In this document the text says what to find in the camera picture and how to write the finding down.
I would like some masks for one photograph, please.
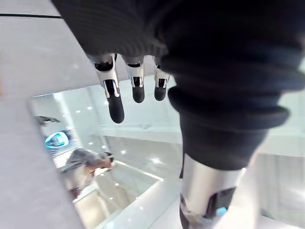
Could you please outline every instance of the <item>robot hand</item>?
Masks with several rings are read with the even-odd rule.
[[[159,70],[175,78],[168,96],[183,136],[181,222],[213,228],[268,129],[288,118],[281,95],[305,86],[297,70],[305,1],[52,1],[95,63],[113,121],[124,112],[115,58],[105,53],[124,57],[138,103],[143,56],[157,58],[157,100],[169,79]]]

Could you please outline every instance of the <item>white tile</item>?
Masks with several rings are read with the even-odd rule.
[[[50,0],[1,0],[0,13],[59,16]]]
[[[181,185],[158,182],[125,208],[113,221],[113,229],[148,229],[179,198]]]

